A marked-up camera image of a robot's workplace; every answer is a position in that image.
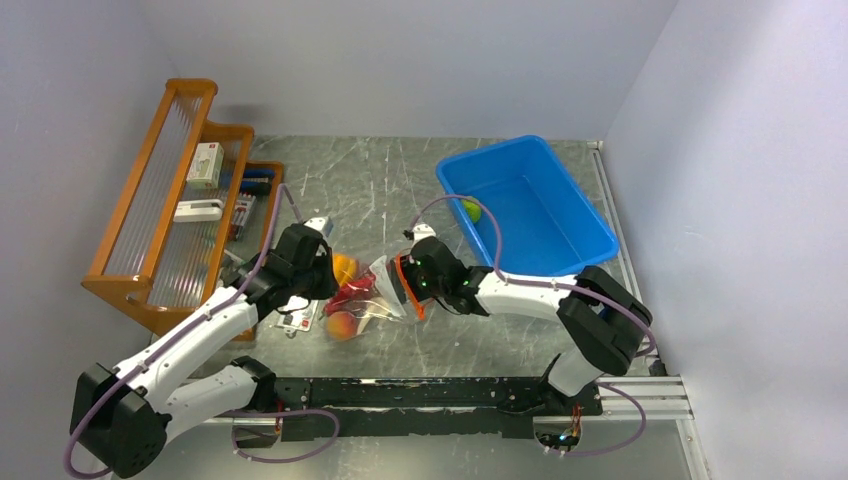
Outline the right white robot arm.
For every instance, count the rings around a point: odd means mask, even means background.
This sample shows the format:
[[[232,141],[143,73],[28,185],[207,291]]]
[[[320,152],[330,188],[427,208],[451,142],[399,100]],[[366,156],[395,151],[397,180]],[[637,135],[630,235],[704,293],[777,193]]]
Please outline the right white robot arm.
[[[465,265],[429,235],[386,261],[385,270],[381,294],[391,306],[412,307],[419,318],[434,302],[457,315],[516,315],[561,324],[571,346],[551,361],[539,389],[542,406],[553,414],[565,413],[598,378],[625,375],[655,345],[647,307],[597,266],[563,277],[504,273]]]

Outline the yellow fake bell pepper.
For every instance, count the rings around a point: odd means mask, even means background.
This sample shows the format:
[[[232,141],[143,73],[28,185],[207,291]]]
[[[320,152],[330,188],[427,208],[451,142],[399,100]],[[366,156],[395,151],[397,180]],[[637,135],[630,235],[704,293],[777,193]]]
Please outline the yellow fake bell pepper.
[[[360,263],[351,256],[334,253],[332,256],[334,278],[340,288],[344,287],[359,275]]]

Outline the green fake fruit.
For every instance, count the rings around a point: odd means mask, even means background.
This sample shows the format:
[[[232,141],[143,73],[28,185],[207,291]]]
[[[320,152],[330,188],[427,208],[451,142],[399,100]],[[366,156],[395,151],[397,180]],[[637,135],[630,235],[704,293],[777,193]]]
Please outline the green fake fruit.
[[[483,210],[477,203],[463,199],[461,204],[472,224],[476,224],[482,218]]]

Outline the blue plastic bin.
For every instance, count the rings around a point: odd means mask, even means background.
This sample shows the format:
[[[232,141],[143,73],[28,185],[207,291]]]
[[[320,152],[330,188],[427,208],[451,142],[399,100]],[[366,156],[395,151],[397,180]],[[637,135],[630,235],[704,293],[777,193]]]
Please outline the blue plastic bin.
[[[435,174],[477,261],[506,273],[576,274],[619,252],[619,241],[549,143],[535,135],[443,159]],[[472,224],[461,201],[483,210]]]

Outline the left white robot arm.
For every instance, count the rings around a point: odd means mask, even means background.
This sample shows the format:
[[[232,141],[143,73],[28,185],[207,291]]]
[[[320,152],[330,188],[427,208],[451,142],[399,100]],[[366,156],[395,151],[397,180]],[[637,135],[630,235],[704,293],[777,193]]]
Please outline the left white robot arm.
[[[64,453],[82,445],[106,473],[130,478],[177,436],[222,414],[280,413],[274,372],[243,356],[196,381],[189,376],[237,334],[253,329],[290,299],[320,300],[338,288],[327,238],[332,222],[314,217],[288,226],[274,247],[224,276],[205,304],[169,333],[112,368],[96,363],[77,380]]]

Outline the red fake chili pepper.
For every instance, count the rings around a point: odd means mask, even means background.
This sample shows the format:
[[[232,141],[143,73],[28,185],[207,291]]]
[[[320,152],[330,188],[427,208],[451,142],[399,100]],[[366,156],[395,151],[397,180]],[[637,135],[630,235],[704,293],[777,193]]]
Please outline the red fake chili pepper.
[[[350,307],[354,302],[368,300],[375,296],[375,278],[365,275],[351,280],[339,287],[338,292],[324,306],[324,313],[331,315]]]

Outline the clear zip top bag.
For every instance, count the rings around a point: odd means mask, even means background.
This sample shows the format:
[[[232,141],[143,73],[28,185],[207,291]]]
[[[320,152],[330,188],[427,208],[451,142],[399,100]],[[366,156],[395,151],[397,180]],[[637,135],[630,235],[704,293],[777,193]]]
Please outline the clear zip top bag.
[[[402,251],[398,254],[408,254],[408,252]],[[340,310],[350,312],[359,319],[357,336],[363,334],[369,325],[379,322],[413,324],[426,319],[426,312],[414,312],[411,305],[402,302],[398,296],[397,285],[394,282],[395,256],[383,255],[371,263],[361,262],[357,259],[360,263],[360,270],[356,279],[365,275],[375,278],[374,297],[354,302],[350,307]],[[325,328],[325,320],[329,315],[325,314],[323,309],[322,318]]]

